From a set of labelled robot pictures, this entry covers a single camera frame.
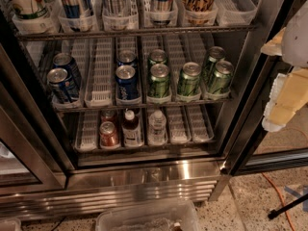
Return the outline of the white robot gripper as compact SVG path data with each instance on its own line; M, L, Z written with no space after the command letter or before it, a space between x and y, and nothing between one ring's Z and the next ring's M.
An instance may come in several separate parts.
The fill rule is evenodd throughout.
M301 6L271 40L261 47L268 56L281 56L285 63L299 66L291 73L279 73L273 81L264 110L263 128L278 132L308 102L308 1Z

